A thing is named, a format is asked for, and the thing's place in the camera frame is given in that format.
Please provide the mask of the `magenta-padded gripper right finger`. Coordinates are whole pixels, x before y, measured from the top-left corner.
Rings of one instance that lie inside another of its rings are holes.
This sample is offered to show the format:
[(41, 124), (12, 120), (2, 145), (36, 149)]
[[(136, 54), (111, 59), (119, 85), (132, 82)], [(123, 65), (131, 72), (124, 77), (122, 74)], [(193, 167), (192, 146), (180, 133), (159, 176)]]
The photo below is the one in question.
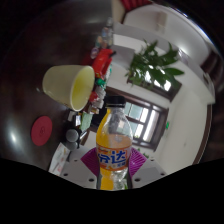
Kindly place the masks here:
[(154, 158), (146, 158), (133, 148), (128, 165), (129, 186), (140, 188), (166, 176), (166, 172)]

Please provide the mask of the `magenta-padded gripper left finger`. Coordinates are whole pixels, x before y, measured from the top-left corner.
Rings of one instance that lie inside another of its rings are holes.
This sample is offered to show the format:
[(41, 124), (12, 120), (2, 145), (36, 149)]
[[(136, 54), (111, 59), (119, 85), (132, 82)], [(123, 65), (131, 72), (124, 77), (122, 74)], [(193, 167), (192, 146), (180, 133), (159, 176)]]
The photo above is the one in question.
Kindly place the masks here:
[(72, 151), (60, 176), (84, 188), (96, 189), (100, 168), (95, 149)]

